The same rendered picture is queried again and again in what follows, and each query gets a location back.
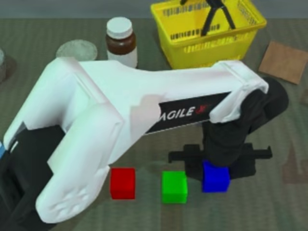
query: black basket handle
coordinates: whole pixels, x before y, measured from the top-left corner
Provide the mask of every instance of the black basket handle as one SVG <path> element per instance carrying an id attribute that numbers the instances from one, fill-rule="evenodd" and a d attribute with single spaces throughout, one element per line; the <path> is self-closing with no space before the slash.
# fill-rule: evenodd
<path id="1" fill-rule="evenodd" d="M 181 5 L 184 5 L 185 3 L 187 2 L 187 0 L 180 0 L 180 3 Z M 227 7 L 225 6 L 225 4 L 223 4 L 223 2 L 221 0 L 206 0 L 206 2 L 208 3 L 208 5 L 211 7 L 210 9 L 210 12 L 206 18 L 206 21 L 204 23 L 204 26 L 202 28 L 202 31 L 201 31 L 201 36 L 205 36 L 207 35 L 207 33 L 209 32 L 210 30 L 210 26 L 212 24 L 212 21 L 213 21 L 213 18 L 216 14 L 216 11 L 218 9 L 222 9 L 227 20 L 228 20 L 228 23 L 231 27 L 231 29 L 235 29 L 235 25 L 234 25 L 234 22 L 231 18 L 231 15 L 227 9 Z"/>

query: blue block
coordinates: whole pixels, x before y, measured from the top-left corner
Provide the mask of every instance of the blue block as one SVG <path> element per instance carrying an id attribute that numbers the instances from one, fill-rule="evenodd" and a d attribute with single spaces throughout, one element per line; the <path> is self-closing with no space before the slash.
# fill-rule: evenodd
<path id="1" fill-rule="evenodd" d="M 4 146 L 2 145 L 2 143 L 0 142 L 0 159 L 2 158 L 4 152 L 5 152 L 5 148 L 4 148 Z"/>
<path id="2" fill-rule="evenodd" d="M 203 161 L 202 191 L 205 193 L 225 193 L 230 185 L 228 167 L 215 167 Z"/>

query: basket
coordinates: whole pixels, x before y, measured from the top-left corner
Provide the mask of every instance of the basket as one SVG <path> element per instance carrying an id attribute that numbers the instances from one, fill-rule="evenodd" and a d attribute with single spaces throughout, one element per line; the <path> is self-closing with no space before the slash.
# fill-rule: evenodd
<path id="1" fill-rule="evenodd" d="M 184 5 L 171 0 L 151 5 L 160 45 L 173 69 L 211 66 L 220 60 L 244 58 L 257 31 L 267 21 L 250 0 L 222 0 L 235 29 L 222 8 L 218 9 L 201 36 L 212 9 L 205 0 L 188 0 Z"/>

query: red block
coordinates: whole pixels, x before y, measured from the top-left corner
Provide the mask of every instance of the red block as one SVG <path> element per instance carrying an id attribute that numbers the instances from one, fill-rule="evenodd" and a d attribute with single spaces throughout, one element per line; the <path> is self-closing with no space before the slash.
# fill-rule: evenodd
<path id="1" fill-rule="evenodd" d="M 136 192 L 134 168 L 111 168 L 110 194 L 114 200 L 133 200 Z"/>

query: white robotic arm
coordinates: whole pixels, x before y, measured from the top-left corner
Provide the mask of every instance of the white robotic arm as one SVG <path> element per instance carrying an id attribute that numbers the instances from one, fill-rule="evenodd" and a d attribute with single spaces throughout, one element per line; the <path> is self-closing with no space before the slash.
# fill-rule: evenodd
<path id="1" fill-rule="evenodd" d="M 58 58 L 32 89 L 4 136 L 4 146 L 12 152 L 18 145 L 14 137 L 24 128 L 62 128 L 65 136 L 48 160 L 53 176 L 36 200 L 41 220 L 59 223 L 96 199 L 108 165 L 141 136 L 196 122 L 190 117 L 200 106 L 210 110 L 199 115 L 198 122 L 202 118 L 211 123 L 236 120 L 247 95 L 257 89 L 267 93 L 268 88 L 266 81 L 240 61 L 149 72 L 117 61 Z M 209 103 L 192 103 L 200 97 Z"/>

